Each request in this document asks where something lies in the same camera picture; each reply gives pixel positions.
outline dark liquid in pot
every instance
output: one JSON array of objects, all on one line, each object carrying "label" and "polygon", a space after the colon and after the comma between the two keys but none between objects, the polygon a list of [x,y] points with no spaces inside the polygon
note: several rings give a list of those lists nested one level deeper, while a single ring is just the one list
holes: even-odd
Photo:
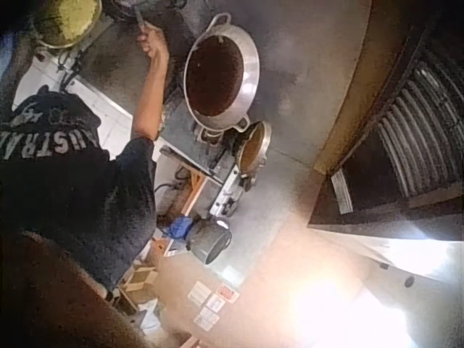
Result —
[{"label": "dark liquid in pot", "polygon": [[244,61],[238,46],[224,36],[211,36],[191,55],[186,76],[192,109],[218,116],[233,103],[241,87]]}]

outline notice on wall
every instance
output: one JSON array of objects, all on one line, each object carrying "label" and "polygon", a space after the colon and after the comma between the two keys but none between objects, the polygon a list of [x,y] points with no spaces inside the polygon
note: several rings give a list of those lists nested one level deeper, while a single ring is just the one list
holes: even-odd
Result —
[{"label": "notice on wall", "polygon": [[219,315],[211,311],[209,308],[203,307],[200,313],[195,317],[194,323],[205,331],[211,328],[219,321]]},{"label": "notice on wall", "polygon": [[221,296],[219,296],[218,294],[213,294],[210,297],[210,299],[208,299],[206,306],[210,308],[213,312],[218,313],[224,304],[225,300]]},{"label": "notice on wall", "polygon": [[240,294],[237,291],[229,288],[225,284],[221,284],[219,289],[216,291],[216,294],[218,294],[225,301],[230,302],[230,303],[234,303],[240,296]]},{"label": "notice on wall", "polygon": [[211,295],[211,290],[209,290],[203,283],[197,281],[192,290],[188,293],[187,297],[198,307],[201,307],[209,295]]}]

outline raised arm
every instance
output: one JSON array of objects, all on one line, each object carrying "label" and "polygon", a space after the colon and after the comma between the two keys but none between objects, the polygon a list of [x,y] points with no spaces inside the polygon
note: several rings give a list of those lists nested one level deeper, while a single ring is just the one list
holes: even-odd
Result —
[{"label": "raised arm", "polygon": [[161,29],[146,22],[141,30],[138,41],[151,62],[140,102],[133,116],[132,138],[145,136],[155,140],[161,121],[169,52]]}]

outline hand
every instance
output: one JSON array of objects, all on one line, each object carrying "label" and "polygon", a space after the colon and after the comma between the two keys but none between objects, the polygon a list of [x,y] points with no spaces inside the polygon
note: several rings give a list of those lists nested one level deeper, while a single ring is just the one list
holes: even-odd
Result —
[{"label": "hand", "polygon": [[167,50],[165,34],[161,29],[145,22],[145,25],[140,27],[142,34],[137,40],[141,48],[146,52],[151,59],[160,59],[167,63],[169,60],[169,51]]}]

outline pot handle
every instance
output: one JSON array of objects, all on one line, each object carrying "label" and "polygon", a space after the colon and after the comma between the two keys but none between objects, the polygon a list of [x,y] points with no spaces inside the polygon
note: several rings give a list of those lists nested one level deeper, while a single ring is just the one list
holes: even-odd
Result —
[{"label": "pot handle", "polygon": [[230,13],[227,13],[227,12],[218,13],[217,15],[215,15],[215,16],[212,18],[212,21],[211,21],[210,25],[208,25],[208,29],[206,29],[205,33],[207,33],[208,31],[210,31],[210,30],[212,29],[212,27],[214,27],[214,26],[218,23],[218,20],[219,20],[221,17],[225,17],[225,23],[224,23],[224,24],[226,24],[226,25],[231,24],[232,16],[231,16]]},{"label": "pot handle", "polygon": [[242,117],[242,119],[240,121],[237,122],[237,124],[234,125],[234,128],[239,132],[239,133],[243,133],[244,131],[246,131],[250,125],[250,120],[249,120],[249,117],[248,115],[245,115]]}]

